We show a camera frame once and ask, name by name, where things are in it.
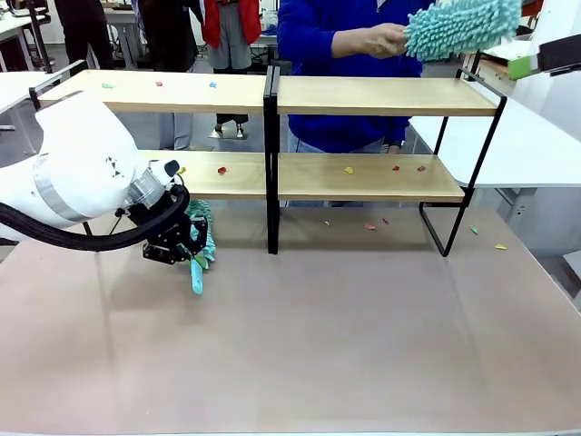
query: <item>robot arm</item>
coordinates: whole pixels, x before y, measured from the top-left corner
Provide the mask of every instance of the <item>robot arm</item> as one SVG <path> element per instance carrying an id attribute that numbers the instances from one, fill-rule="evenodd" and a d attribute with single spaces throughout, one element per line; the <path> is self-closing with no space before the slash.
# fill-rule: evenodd
<path id="1" fill-rule="evenodd" d="M 508 74 L 512 80 L 540 73 L 556 76 L 579 70 L 581 70 L 581 35 L 542 44 L 538 47 L 538 54 L 508 63 Z"/>
<path id="2" fill-rule="evenodd" d="M 94 252 L 147 239 L 143 256 L 164 263 L 190 259 L 205 246 L 206 221 L 185 214 L 190 195 L 175 181 L 180 165 L 144 159 L 103 103 L 73 94 L 36 118 L 44 131 L 40 153 L 0 169 L 0 237 Z M 108 236 L 60 230 L 112 211 L 127 213 L 137 227 Z"/>

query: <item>shelf board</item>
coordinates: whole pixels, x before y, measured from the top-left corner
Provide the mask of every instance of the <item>shelf board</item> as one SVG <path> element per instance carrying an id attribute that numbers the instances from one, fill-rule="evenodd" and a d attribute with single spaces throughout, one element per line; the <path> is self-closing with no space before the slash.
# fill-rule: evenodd
<path id="1" fill-rule="evenodd" d="M 211 82 L 216 83 L 215 88 L 210 87 Z M 103 84 L 114 88 L 103 88 Z M 262 114 L 265 84 L 266 78 L 260 75 L 84 70 L 39 100 L 49 104 L 86 91 L 114 111 Z"/>
<path id="2" fill-rule="evenodd" d="M 464 80 L 283 76 L 280 114 L 492 116 L 497 106 Z"/>
<path id="3" fill-rule="evenodd" d="M 424 172 L 418 168 L 425 166 Z M 345 172 L 347 167 L 353 174 Z M 281 200 L 460 203 L 464 192 L 432 155 L 281 154 Z"/>
<path id="4" fill-rule="evenodd" d="M 149 160 L 175 159 L 186 169 L 183 181 L 192 198 L 201 200 L 264 200 L 264 154 L 142 151 Z M 224 175 L 218 169 L 226 167 Z"/>

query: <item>blue jacket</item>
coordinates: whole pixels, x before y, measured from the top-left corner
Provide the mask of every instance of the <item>blue jacket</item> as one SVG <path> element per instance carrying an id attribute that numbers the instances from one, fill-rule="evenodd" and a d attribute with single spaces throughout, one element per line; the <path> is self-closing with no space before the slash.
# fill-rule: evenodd
<path id="1" fill-rule="evenodd" d="M 408 25 L 408 14 L 427 9 L 435 0 L 282 0 L 278 43 L 296 75 L 351 77 L 419 77 L 422 64 L 407 56 L 379 60 L 356 54 L 333 59 L 335 32 L 382 23 Z M 385 137 L 403 141 L 406 117 L 291 115 L 289 127 L 306 144 L 327 153 L 348 153 Z"/>

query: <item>microfiber duster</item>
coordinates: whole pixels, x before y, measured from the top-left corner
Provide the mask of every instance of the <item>microfiber duster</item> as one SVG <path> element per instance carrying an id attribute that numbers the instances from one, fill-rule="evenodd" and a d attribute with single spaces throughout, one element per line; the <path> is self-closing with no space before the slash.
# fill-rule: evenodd
<path id="1" fill-rule="evenodd" d="M 408 55 L 419 61 L 486 50 L 513 38 L 522 13 L 521 0 L 455 0 L 431 5 L 409 16 Z"/>
<path id="2" fill-rule="evenodd" d="M 204 217 L 208 222 L 208 238 L 204 249 L 197 253 L 190 262 L 192 268 L 192 289 L 198 295 L 203 293 L 203 271 L 210 268 L 210 262 L 213 262 L 216 253 L 216 243 L 212 237 L 212 210 L 210 205 L 202 200 L 191 200 L 188 204 L 186 213 L 190 218 Z M 192 226 L 192 239 L 198 237 L 198 229 Z"/>

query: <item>red jacket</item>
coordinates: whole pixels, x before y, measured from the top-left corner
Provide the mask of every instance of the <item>red jacket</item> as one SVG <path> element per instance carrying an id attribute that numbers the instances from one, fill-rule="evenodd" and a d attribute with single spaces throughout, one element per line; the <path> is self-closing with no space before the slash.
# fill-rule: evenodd
<path id="1" fill-rule="evenodd" d="M 261 35 L 259 0 L 238 0 L 242 29 L 250 45 Z M 203 40 L 214 48 L 220 47 L 220 10 L 216 0 L 204 0 L 206 16 L 202 24 Z"/>

